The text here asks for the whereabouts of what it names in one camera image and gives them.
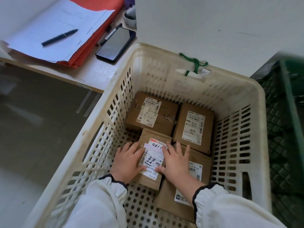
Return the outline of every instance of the white jacket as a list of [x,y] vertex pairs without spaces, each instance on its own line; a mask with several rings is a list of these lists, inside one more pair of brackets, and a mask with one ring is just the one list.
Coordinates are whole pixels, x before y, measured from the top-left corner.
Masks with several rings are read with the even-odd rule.
[[[111,174],[91,182],[81,195],[65,228],[126,228],[123,203],[127,186]],[[285,227],[254,202],[229,194],[220,184],[199,188],[192,200],[198,228]]]

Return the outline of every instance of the black cuff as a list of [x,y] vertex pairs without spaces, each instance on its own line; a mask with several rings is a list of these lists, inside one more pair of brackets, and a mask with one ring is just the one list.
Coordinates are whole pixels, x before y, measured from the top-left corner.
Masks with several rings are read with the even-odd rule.
[[196,204],[195,204],[195,199],[196,199],[196,196],[199,194],[199,192],[201,191],[201,190],[203,190],[203,189],[211,189],[212,187],[214,187],[215,185],[220,185],[220,186],[222,186],[223,188],[224,188],[224,185],[222,185],[222,184],[219,184],[219,183],[217,183],[217,182],[211,182],[210,184],[208,184],[208,185],[205,185],[205,186],[201,186],[200,188],[198,188],[197,190],[196,190],[196,192],[194,193],[194,195],[193,195],[193,198],[192,198],[192,205],[193,205],[193,207],[194,207],[194,221],[195,221],[195,223],[196,223],[196,213],[197,213],[197,207],[196,207]]
[[122,185],[123,185],[123,187],[124,187],[124,188],[126,188],[126,190],[128,191],[128,187],[127,187],[127,185],[126,185],[125,183],[123,183],[122,181],[116,181],[116,180],[113,178],[112,174],[107,174],[107,175],[105,175],[105,176],[101,177],[99,180],[105,179],[106,177],[111,177],[111,179],[112,179],[112,182],[113,182],[113,183],[119,183],[119,184],[122,184]]

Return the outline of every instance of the plastic basket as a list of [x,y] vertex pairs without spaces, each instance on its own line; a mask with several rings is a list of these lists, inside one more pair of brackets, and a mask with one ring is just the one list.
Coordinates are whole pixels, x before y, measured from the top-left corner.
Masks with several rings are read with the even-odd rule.
[[[212,181],[224,184],[230,193],[250,194],[254,202],[271,211],[261,86],[213,66],[207,67],[211,72],[200,80],[190,74],[185,77],[177,70],[192,70],[193,63],[145,44],[133,45],[125,57],[24,227],[62,226],[87,184],[109,172],[117,147],[139,139],[140,133],[126,130],[124,123],[138,91],[213,110]],[[243,184],[248,181],[250,188]],[[189,222],[155,208],[154,194],[150,188],[131,183],[124,204],[129,227],[189,227]]]
[[273,214],[287,227],[304,222],[304,62],[281,60],[260,80],[266,94]]

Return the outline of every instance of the white plastic basket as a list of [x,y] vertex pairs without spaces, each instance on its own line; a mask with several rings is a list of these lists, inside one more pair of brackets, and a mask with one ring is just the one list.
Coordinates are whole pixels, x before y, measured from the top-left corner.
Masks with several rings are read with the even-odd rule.
[[[177,54],[145,44],[133,45],[122,61],[24,227],[61,227],[87,184],[105,175],[118,146],[136,141],[124,119],[138,91],[179,103],[189,102],[215,112],[212,181],[243,195],[243,172],[251,183],[252,200],[271,211],[265,96],[247,77],[208,66],[197,80],[177,69],[193,64]],[[129,227],[189,227],[181,218],[154,207],[155,191],[129,186],[125,202]]]

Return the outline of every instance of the paper document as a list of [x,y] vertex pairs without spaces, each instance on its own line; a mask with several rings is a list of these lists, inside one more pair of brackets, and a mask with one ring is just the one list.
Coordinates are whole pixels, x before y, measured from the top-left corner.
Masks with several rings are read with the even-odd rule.
[[[59,0],[5,41],[9,48],[31,57],[51,62],[69,61],[113,12],[92,11],[69,0]],[[41,45],[73,29],[78,31],[48,46]]]

